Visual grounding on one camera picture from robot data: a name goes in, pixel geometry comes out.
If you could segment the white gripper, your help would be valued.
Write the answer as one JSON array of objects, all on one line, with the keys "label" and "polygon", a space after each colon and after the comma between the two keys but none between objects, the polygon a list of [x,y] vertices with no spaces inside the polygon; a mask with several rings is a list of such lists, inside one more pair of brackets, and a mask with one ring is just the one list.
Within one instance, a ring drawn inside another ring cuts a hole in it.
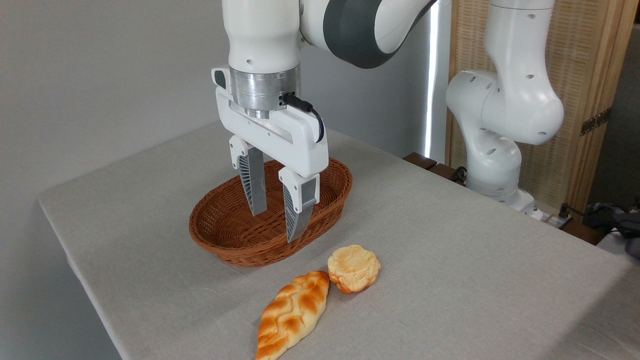
[{"label": "white gripper", "polygon": [[314,205],[320,202],[320,174],[329,165],[328,139],[318,142],[318,119],[286,106],[269,112],[268,119],[251,117],[231,93],[229,68],[213,68],[215,100],[229,140],[231,164],[238,170],[247,203],[254,216],[267,210],[264,153],[281,162],[287,242],[306,231]]}]

